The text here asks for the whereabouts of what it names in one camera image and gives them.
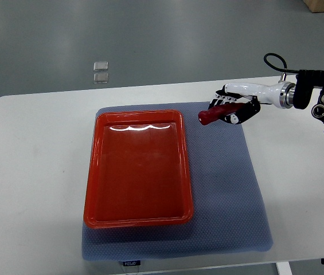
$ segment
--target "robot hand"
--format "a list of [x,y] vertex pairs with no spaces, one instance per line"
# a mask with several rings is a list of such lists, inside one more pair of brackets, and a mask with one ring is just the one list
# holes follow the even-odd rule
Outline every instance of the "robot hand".
[[[278,108],[292,107],[294,83],[280,81],[272,86],[232,82],[223,86],[215,93],[207,111],[198,114],[202,125],[207,125],[218,119],[227,123],[240,124],[257,114],[260,104],[273,104]],[[237,99],[245,97],[247,103],[236,103]]]
[[[284,69],[277,68],[267,61],[268,56],[279,58]],[[207,125],[218,119],[227,123],[240,124],[250,119],[260,111],[261,104],[272,104],[277,108],[305,109],[310,103],[314,88],[322,88],[318,102],[312,108],[312,116],[324,123],[324,70],[289,70],[285,60],[275,54],[268,53],[264,61],[271,68],[282,72],[278,84],[272,86],[232,82],[216,92],[207,111],[198,114],[202,125]],[[285,81],[286,73],[296,73],[297,83]],[[246,98],[247,103],[236,103],[237,99]]]

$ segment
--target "black cable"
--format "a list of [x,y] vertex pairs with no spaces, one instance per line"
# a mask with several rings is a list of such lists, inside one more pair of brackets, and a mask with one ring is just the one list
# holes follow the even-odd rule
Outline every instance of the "black cable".
[[[272,65],[269,61],[267,61],[267,57],[268,56],[275,56],[276,58],[280,59],[281,62],[283,63],[283,66],[284,66],[284,69],[280,69],[274,65]],[[282,72],[282,73],[299,73],[298,70],[289,70],[287,69],[287,63],[286,61],[284,60],[283,57],[281,57],[280,55],[276,54],[276,53],[267,53],[265,54],[264,56],[264,62],[266,63],[266,65],[268,65],[270,68],[274,69],[274,70],[277,70],[278,72]]]

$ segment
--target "blue mat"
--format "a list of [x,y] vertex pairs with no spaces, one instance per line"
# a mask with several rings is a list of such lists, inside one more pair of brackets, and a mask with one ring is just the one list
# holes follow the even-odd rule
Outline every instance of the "blue mat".
[[185,121],[194,216],[183,225],[90,229],[83,223],[83,258],[131,261],[267,251],[272,246],[264,203],[243,129],[217,121],[202,126],[209,103],[132,105],[104,112],[176,109]]

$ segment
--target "orange plastic tray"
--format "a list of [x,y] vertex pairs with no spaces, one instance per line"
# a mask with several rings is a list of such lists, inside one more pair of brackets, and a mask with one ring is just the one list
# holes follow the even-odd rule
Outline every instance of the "orange plastic tray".
[[93,229],[171,225],[193,216],[182,114],[104,113],[96,119],[84,222]]

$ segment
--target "concrete floor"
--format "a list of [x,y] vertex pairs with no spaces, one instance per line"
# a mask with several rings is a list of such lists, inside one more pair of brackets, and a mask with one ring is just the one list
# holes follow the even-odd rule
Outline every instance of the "concrete floor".
[[[276,76],[263,62],[267,52],[289,68],[324,69],[324,13],[312,14],[301,0],[0,0],[0,97]],[[102,60],[110,80],[94,84],[92,66]],[[324,274],[320,260],[291,267],[294,275]]]

